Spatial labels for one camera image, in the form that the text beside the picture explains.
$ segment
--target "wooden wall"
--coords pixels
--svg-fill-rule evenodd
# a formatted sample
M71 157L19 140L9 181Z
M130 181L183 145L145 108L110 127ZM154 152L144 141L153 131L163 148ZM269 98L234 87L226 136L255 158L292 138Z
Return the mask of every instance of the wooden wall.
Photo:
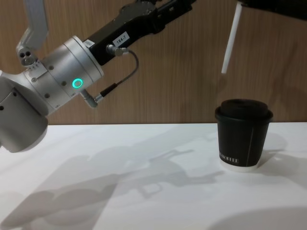
M132 0L45 0L49 37L42 58L76 35L86 39ZM18 73L15 46L26 29L22 0L0 0L0 69ZM141 68L99 105L77 97L54 113L51 124L214 122L223 100L269 104L275 121L307 121L307 23L245 8L229 71L221 74L235 12L234 0L198 0L194 10L131 46ZM130 57L105 66L92 94L133 69Z

